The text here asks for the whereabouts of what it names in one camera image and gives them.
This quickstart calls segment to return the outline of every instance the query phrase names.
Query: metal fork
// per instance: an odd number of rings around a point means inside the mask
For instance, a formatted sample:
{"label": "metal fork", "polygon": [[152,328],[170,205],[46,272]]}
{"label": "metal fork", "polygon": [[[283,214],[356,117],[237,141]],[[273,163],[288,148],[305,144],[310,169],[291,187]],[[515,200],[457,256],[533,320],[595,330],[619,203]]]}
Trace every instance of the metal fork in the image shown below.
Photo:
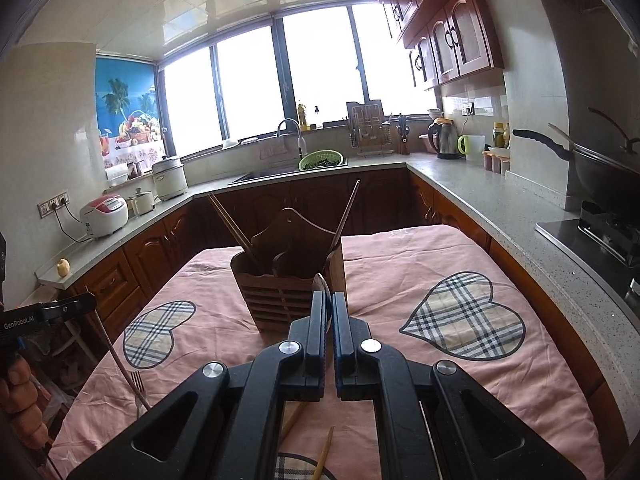
{"label": "metal fork", "polygon": [[[140,376],[140,372],[137,370],[131,372],[131,380],[136,385],[136,388],[140,390],[142,397],[146,400],[145,384],[142,382],[142,377]],[[140,399],[138,398],[138,396],[134,396],[134,397],[136,399],[136,420],[138,420],[140,418],[140,415],[141,415],[140,410],[142,409],[143,405],[142,405],[142,402],[140,402]]]}

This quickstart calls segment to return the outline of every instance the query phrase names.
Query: rice cooker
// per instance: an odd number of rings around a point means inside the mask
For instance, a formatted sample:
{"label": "rice cooker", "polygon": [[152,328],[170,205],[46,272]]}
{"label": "rice cooker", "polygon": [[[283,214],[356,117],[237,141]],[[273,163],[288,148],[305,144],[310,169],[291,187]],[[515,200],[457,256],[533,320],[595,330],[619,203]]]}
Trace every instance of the rice cooker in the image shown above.
{"label": "rice cooker", "polygon": [[126,224],[128,219],[127,203],[118,194],[91,200],[80,210],[80,221],[90,238],[110,235]]}
{"label": "rice cooker", "polygon": [[184,164],[180,162],[179,156],[163,156],[160,162],[151,167],[151,171],[160,200],[169,200],[187,191]]}

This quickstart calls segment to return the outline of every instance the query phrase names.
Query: wall socket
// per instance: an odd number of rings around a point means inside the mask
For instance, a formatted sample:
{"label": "wall socket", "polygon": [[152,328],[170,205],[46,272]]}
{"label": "wall socket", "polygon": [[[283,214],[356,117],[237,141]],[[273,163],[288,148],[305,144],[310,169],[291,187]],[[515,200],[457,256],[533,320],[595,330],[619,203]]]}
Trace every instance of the wall socket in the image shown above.
{"label": "wall socket", "polygon": [[40,202],[38,204],[38,213],[40,213],[40,218],[44,218],[47,215],[53,213],[55,209],[60,208],[64,204],[69,204],[69,192],[63,191],[59,195],[56,195],[53,198],[49,198],[49,200],[45,200],[44,202]]}
{"label": "wall socket", "polygon": [[475,115],[476,114],[476,107],[474,106],[473,103],[467,103],[465,105],[462,105],[460,107],[460,110],[462,110],[462,115],[463,116]]}

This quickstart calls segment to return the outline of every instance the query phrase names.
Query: electric kettle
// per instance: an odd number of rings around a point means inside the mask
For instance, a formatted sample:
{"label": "electric kettle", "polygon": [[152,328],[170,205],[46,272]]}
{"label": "electric kettle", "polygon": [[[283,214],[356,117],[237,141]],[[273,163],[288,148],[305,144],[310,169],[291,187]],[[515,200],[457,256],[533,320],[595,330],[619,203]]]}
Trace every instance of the electric kettle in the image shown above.
{"label": "electric kettle", "polygon": [[458,130],[451,119],[436,118],[429,126],[428,135],[431,147],[438,153],[438,158],[460,158],[458,151]]}

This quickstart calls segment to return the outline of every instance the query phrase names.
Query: wok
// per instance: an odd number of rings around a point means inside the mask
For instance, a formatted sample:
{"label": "wok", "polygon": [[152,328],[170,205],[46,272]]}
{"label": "wok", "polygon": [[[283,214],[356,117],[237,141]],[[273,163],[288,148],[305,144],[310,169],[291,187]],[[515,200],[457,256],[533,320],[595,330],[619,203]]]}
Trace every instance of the wok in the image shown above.
{"label": "wok", "polygon": [[[592,108],[590,111],[615,124],[602,112]],[[538,132],[513,130],[512,133],[517,137],[542,142],[562,160],[573,160],[580,183],[591,200],[619,220],[640,227],[640,155],[633,150],[634,143],[640,139],[629,139],[616,125],[625,137],[625,145],[611,153],[615,156],[612,158],[608,154],[575,144],[566,133],[552,124],[549,124],[549,127],[569,141],[568,150]]]}

